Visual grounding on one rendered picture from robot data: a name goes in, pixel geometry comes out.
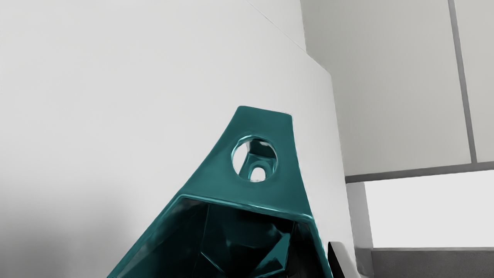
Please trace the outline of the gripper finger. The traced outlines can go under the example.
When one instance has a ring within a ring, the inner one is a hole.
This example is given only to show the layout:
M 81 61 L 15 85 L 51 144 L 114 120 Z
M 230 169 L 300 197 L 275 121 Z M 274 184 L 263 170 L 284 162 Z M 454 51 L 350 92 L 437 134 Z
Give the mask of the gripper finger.
M 333 278 L 360 278 L 356 263 L 342 242 L 328 243 L 328 263 Z

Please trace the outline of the teal faceted mug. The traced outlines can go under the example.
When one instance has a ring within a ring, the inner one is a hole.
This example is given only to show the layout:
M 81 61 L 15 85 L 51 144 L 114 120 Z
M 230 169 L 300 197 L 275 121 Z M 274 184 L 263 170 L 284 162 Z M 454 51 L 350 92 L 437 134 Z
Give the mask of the teal faceted mug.
M 334 278 L 287 113 L 237 108 L 108 278 Z

